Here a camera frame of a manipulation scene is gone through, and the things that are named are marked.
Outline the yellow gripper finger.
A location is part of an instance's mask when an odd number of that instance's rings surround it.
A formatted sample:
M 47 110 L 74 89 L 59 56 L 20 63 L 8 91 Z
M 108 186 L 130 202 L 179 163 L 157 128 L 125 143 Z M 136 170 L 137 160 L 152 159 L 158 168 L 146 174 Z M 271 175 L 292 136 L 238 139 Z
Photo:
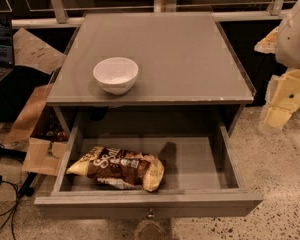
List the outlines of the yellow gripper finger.
M 259 53 L 274 54 L 276 50 L 277 34 L 278 28 L 275 27 L 254 46 L 254 50 Z
M 274 134 L 283 129 L 300 108 L 300 69 L 288 68 L 281 76 L 273 75 L 268 83 L 259 119 L 259 130 Z

